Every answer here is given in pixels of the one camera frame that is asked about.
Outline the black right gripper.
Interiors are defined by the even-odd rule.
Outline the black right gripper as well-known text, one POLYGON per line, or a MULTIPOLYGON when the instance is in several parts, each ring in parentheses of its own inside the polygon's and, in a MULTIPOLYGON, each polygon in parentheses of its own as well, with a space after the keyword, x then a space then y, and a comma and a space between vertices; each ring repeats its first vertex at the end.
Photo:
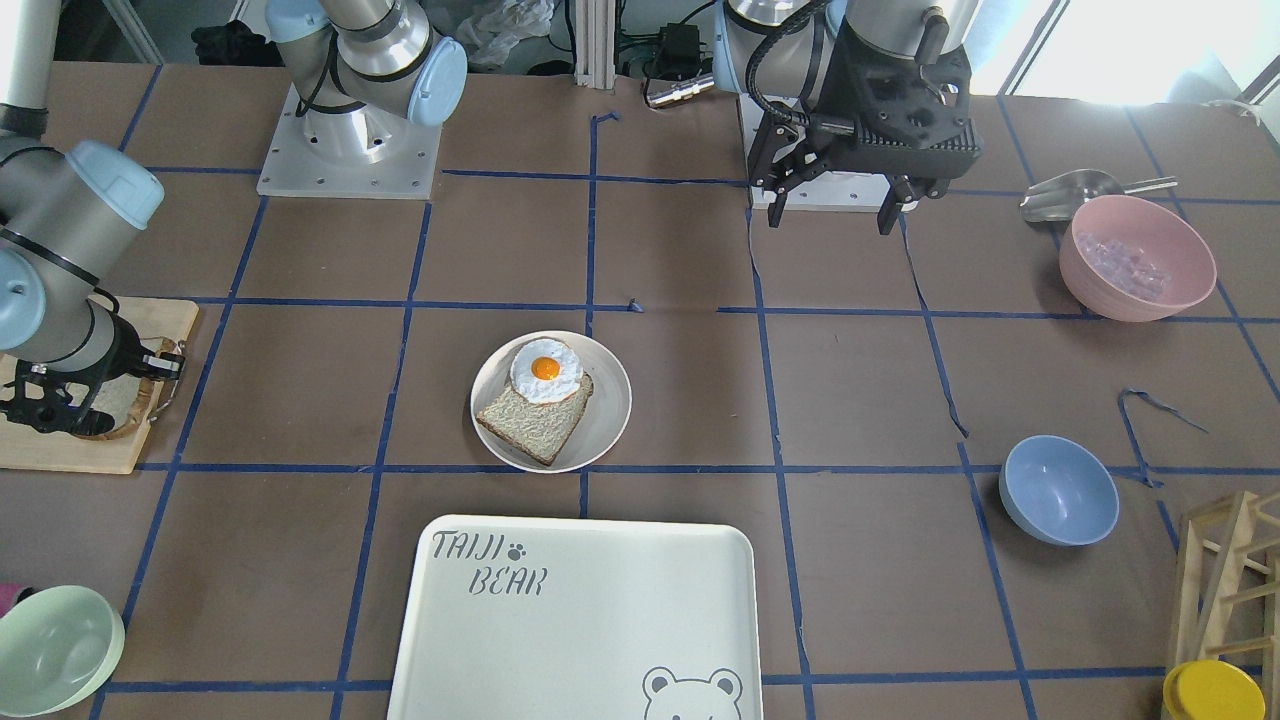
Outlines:
POLYGON ((3 387, 3 416, 38 433, 70 434, 93 416, 91 404, 100 387, 122 375, 178 382, 186 369, 186 354, 146 348, 133 327, 109 313, 113 340, 108 352, 87 368, 63 372, 50 365, 19 360, 14 379, 3 387))

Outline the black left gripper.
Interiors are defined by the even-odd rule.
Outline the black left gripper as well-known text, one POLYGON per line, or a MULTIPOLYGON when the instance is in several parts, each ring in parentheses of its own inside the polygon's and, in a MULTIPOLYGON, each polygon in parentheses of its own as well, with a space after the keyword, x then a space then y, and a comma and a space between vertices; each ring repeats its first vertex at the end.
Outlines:
POLYGON ((888 236, 901 206, 938 199, 980 156, 970 110, 968 20, 749 20, 746 94, 764 111, 748 178, 772 191, 778 229, 788 191, 826 172, 883 176, 888 236), (774 161, 780 147, 805 140, 774 161))

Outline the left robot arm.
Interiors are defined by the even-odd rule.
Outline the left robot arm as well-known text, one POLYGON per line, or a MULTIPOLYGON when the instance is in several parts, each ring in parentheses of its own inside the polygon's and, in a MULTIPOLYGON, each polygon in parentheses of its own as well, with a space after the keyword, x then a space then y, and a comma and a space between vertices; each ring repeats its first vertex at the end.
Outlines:
POLYGON ((882 176, 887 234, 906 205, 947 193, 984 151, 964 41, 977 1, 722 1, 713 76, 762 123, 748 181, 790 196, 828 173, 882 176))

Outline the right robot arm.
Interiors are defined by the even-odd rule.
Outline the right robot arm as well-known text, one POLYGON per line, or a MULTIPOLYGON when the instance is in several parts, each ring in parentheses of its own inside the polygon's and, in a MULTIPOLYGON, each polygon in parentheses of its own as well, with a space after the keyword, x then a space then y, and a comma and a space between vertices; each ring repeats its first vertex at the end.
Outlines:
MULTIPOLYGON (((443 126, 463 94, 466 49, 419 1, 268 1, 262 14, 297 136, 333 169, 406 154, 410 132, 443 126)), ((95 405, 105 384, 175 383, 186 360, 147 347, 101 287, 160 206, 160 181, 111 145, 44 141, 60 15, 58 1, 3 4, 3 352, 15 359, 3 419, 99 439, 119 427, 95 405)))

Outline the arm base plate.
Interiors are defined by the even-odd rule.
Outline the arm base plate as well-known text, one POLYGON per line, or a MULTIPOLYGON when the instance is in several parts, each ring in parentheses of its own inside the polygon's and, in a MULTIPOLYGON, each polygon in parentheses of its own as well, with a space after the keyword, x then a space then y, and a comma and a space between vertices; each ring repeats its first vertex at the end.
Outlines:
MULTIPOLYGON (((764 124, 764 111, 748 94, 740 94, 739 117, 745 161, 750 159, 756 132, 764 124)), ((805 140, 805 133, 806 131, 800 126, 795 132, 796 140, 781 146, 774 154, 774 161, 782 160, 786 154, 796 149, 805 140)), ((774 192, 754 184, 754 181, 749 179, 748 184, 751 208, 755 210, 767 210, 777 197, 774 192)), ((883 176, 842 170, 826 172, 823 176, 788 191, 790 200, 786 202, 785 210, 876 214, 888 191, 890 183, 883 176)))
POLYGON ((256 190, 292 199, 428 200, 440 127, 415 126, 376 108, 307 110, 289 88, 256 190))

